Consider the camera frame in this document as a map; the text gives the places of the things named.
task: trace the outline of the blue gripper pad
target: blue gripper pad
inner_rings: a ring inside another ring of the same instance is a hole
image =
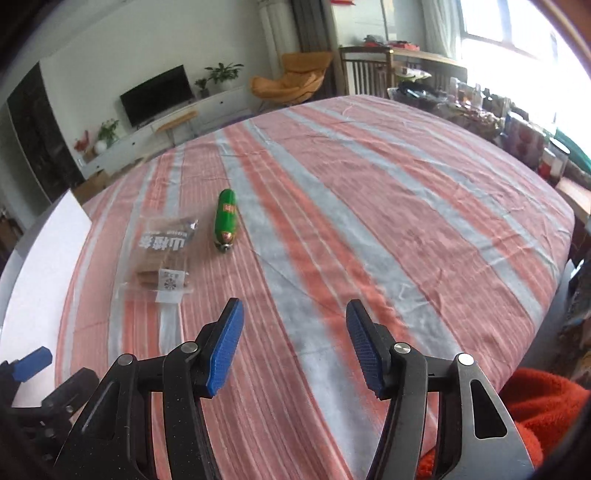
[[[12,363],[12,377],[17,382],[26,382],[51,365],[51,362],[53,362],[53,357],[49,348],[41,346],[26,357]]]
[[[225,313],[223,312],[222,317],[218,320],[218,322],[225,324],[209,359],[209,377],[205,384],[207,392],[212,397],[226,381],[244,326],[244,307],[240,300],[234,304],[233,309],[226,317]]]
[[[346,322],[365,383],[377,397],[381,397],[386,387],[384,376],[392,364],[388,348],[360,300],[348,303]]]

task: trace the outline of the green sausage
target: green sausage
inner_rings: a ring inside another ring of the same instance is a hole
[[[233,190],[222,190],[217,199],[216,223],[214,237],[217,249],[227,252],[236,238],[238,210],[236,209],[236,194]]]

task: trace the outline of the flat screen tv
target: flat screen tv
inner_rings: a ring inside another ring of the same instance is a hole
[[[137,127],[159,113],[193,99],[193,91],[182,65],[161,73],[121,95],[121,102],[132,127]]]

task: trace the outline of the green cloth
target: green cloth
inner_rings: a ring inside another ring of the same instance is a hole
[[[585,173],[591,175],[591,158],[560,129],[556,129],[554,138],[570,150],[569,159]]]

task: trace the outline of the silver bolt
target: silver bolt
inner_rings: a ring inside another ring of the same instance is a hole
[[[117,359],[117,363],[122,367],[124,367],[125,365],[129,365],[133,361],[134,357],[130,353],[124,353],[123,355],[120,355]]]
[[[193,353],[196,352],[199,347],[195,342],[184,342],[181,345],[181,351],[183,353]]]
[[[469,353],[460,353],[460,355],[457,356],[457,361],[462,365],[469,367],[474,363],[474,357]]]
[[[404,342],[398,342],[394,345],[394,350],[404,355],[405,353],[409,353],[412,349],[410,348],[409,344]]]

